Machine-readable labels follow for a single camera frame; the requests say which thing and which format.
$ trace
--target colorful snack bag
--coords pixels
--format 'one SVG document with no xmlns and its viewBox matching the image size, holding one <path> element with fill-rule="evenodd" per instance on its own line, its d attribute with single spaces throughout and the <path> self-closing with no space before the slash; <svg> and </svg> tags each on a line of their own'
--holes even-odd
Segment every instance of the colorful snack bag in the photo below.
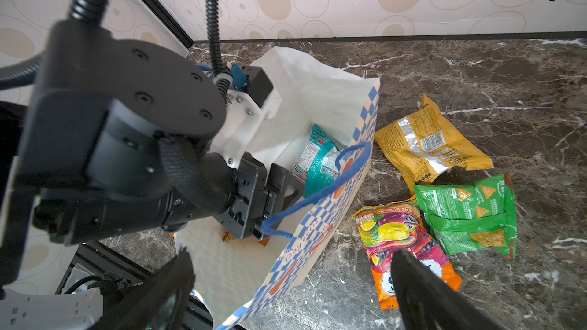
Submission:
<svg viewBox="0 0 587 330">
<path fill-rule="evenodd" d="M 369 257 L 382 310 L 399 307 L 391 263 L 393 253 L 401 248 L 411 252 L 453 290 L 459 289 L 463 281 L 426 232 L 414 198 L 385 206 L 363 207 L 353 214 L 353 218 Z"/>
<path fill-rule="evenodd" d="M 473 219 L 505 212 L 505 176 L 473 185 L 414 186 L 423 212 L 447 219 Z"/>
<path fill-rule="evenodd" d="M 294 176 L 306 184 L 304 197 L 319 192 L 336 180 L 338 170 L 334 162 L 339 154 L 332 139 L 314 124 L 310 140 L 292 170 Z"/>
<path fill-rule="evenodd" d="M 455 166 L 493 168 L 491 158 L 466 140 L 426 95 L 420 111 L 378 130 L 375 140 L 412 193 L 414 185 L 430 185 Z"/>
<path fill-rule="evenodd" d="M 500 198 L 497 199 L 496 197 L 495 201 L 501 202 L 503 205 L 497 206 L 495 209 L 492 207 L 489 213 L 485 213 L 484 210 L 477 210 L 477 208 L 475 208 L 475 210 L 481 212 L 481 218 L 447 219 L 446 217 L 439 217 L 436 215 L 438 209 L 434 207 L 435 203 L 429 204 L 429 197 L 418 197 L 418 202 L 420 203 L 420 201 L 422 201 L 420 207 L 424 211 L 426 222 L 430 225 L 432 236 L 448 255 L 480 250 L 484 247 L 495 247 L 503 255 L 510 259 L 515 259 L 518 224 L 515 211 L 515 195 L 511 188 L 511 181 L 508 175 L 501 174 L 489 179 L 481 180 L 474 185 L 465 187 L 465 189 L 463 189 L 462 186 L 456 188 L 468 192 L 479 188 L 484 197 L 486 197 L 485 192 L 489 194 L 492 190 L 482 189 L 481 187 L 484 186 L 495 186 L 495 192 L 489 196 L 489 199 L 492 198 L 493 195 L 498 194 L 500 195 Z M 419 188 L 420 186 L 416 186 L 416 196 L 418 196 Z M 449 199 L 448 196 L 450 196 L 451 193 L 447 196 L 447 191 L 449 191 L 447 189 L 453 188 L 455 188 L 453 185 L 430 186 L 427 191 L 430 192 L 433 191 L 431 189 L 435 189 L 438 196 L 444 195 L 446 199 Z M 461 209 L 463 208 L 463 205 L 459 204 L 459 202 L 465 202 L 469 199 L 476 200 L 478 195 L 475 191 L 474 194 L 461 201 L 462 197 L 465 197 L 465 195 L 462 194 L 459 196 L 459 194 L 457 194 L 457 196 L 453 198 L 453 200 L 457 200 L 457 202 L 453 202 L 453 204 Z M 457 211 L 457 215 L 467 215 L 469 213 L 465 213 L 464 209 Z"/>
</svg>

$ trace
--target black frame edge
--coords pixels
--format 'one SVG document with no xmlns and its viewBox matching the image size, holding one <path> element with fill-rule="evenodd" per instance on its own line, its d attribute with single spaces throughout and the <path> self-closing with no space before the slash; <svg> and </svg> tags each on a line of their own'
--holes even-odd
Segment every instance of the black frame edge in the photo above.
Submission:
<svg viewBox="0 0 587 330">
<path fill-rule="evenodd" d="M 362 41 L 438 41 L 438 40 L 535 40 L 535 39 L 587 39 L 587 31 L 567 32 L 524 32 L 524 33 L 488 33 L 460 35 L 415 35 L 415 36 L 366 36 L 366 37 L 321 37 L 321 38 L 278 38 L 266 40 L 220 40 L 220 43 L 233 42 L 362 42 Z M 195 41 L 206 44 L 208 41 Z"/>
<path fill-rule="evenodd" d="M 193 44 L 194 40 L 190 35 L 184 31 L 181 25 L 173 18 L 171 13 L 165 9 L 165 6 L 159 2 L 159 0 L 141 0 L 153 14 L 159 18 L 161 22 L 169 29 L 177 40 L 181 42 L 183 46 L 189 49 Z"/>
</svg>

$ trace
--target tortilla chip graphic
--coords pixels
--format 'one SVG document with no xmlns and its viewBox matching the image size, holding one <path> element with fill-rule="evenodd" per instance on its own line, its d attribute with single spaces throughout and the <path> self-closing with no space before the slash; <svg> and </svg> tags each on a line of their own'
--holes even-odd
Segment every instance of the tortilla chip graphic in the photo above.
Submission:
<svg viewBox="0 0 587 330">
<path fill-rule="evenodd" d="M 489 199 L 491 195 L 497 191 L 497 189 L 494 189 L 493 187 L 486 186 L 481 186 L 481 190 L 483 191 L 483 195 L 485 195 L 486 199 Z"/>
<path fill-rule="evenodd" d="M 470 192 L 463 190 L 463 189 L 457 189 L 457 193 L 459 194 L 460 201 L 466 200 L 473 195 L 473 193 L 470 193 Z"/>
<path fill-rule="evenodd" d="M 477 218 L 481 218 L 482 216 L 486 215 L 487 213 L 489 213 L 489 210 L 487 209 L 483 209 L 480 206 L 475 207 L 477 209 Z"/>
<path fill-rule="evenodd" d="M 469 236 L 485 247 L 503 247 L 505 244 L 504 232 L 502 230 L 487 233 L 473 233 Z"/>
</svg>

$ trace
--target teal snack bag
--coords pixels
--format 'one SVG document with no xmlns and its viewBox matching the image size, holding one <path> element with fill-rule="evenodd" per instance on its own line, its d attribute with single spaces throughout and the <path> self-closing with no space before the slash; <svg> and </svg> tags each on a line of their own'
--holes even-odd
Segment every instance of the teal snack bag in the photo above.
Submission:
<svg viewBox="0 0 587 330">
<path fill-rule="evenodd" d="M 306 184 L 304 197 L 319 192 L 338 177 L 334 162 L 341 152 L 332 139 L 318 125 L 312 127 L 312 135 L 304 151 L 293 166 L 292 173 Z"/>
</svg>

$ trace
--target orange snack bag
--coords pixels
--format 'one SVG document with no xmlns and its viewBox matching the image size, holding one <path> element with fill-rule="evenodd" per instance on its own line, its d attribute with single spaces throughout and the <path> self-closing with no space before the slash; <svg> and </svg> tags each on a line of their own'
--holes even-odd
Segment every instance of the orange snack bag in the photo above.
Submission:
<svg viewBox="0 0 587 330">
<path fill-rule="evenodd" d="M 391 263 L 401 248 L 412 253 L 453 290 L 463 283 L 420 219 L 415 198 L 387 205 L 366 206 L 353 214 L 367 251 L 382 310 L 399 308 L 392 282 Z"/>
<path fill-rule="evenodd" d="M 412 194 L 414 185 L 431 185 L 452 167 L 493 168 L 491 158 L 466 140 L 426 95 L 420 111 L 378 130 L 375 140 Z"/>
</svg>

